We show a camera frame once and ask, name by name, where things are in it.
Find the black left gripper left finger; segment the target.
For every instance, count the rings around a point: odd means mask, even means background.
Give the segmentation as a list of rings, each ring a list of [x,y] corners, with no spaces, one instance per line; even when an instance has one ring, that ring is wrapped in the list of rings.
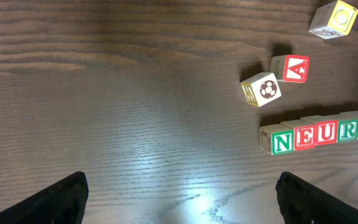
[[[81,224],[89,188],[77,171],[0,212],[0,224]]]

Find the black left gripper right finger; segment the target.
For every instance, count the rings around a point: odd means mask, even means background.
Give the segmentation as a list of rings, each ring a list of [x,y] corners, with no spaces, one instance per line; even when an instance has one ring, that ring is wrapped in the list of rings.
[[[275,190],[285,223],[358,224],[358,209],[290,172],[281,173]]]

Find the red E block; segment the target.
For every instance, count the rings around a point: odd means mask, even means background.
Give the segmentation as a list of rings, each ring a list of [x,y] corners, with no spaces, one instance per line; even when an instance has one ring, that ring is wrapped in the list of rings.
[[[297,119],[282,121],[280,124],[293,130],[296,151],[312,149],[316,146],[316,125],[314,123]]]

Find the green N block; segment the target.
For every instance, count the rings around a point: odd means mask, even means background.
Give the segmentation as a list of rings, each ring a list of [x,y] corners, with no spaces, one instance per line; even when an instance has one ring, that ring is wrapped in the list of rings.
[[[273,156],[294,151],[294,131],[281,124],[259,128],[259,146]]]

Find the red U block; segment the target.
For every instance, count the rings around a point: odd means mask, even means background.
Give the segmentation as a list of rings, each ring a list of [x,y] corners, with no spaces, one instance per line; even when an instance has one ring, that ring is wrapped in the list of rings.
[[[306,116],[300,119],[311,122],[316,126],[315,138],[317,146],[337,143],[338,119],[321,115]]]

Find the green R block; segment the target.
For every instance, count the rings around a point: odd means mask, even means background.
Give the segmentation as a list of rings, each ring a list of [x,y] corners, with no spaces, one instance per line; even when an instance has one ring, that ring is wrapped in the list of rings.
[[[327,118],[338,121],[337,141],[355,141],[358,140],[358,119],[348,115],[334,114]]]

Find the white picture block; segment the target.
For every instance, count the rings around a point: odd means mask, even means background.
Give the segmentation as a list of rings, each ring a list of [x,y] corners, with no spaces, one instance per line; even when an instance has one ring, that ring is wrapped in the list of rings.
[[[248,104],[261,107],[281,97],[276,76],[261,72],[241,82],[241,87]]]

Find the red V block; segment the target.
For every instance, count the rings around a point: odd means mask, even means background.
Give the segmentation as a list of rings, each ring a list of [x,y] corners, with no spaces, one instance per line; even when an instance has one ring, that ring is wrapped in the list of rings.
[[[280,82],[305,83],[310,58],[302,55],[280,55],[272,57],[270,72]]]

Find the yellow block near P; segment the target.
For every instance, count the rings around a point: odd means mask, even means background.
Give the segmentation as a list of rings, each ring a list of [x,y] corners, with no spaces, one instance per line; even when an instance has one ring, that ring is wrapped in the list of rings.
[[[344,1],[334,1],[317,8],[308,31],[322,39],[348,35],[358,15],[358,9]]]

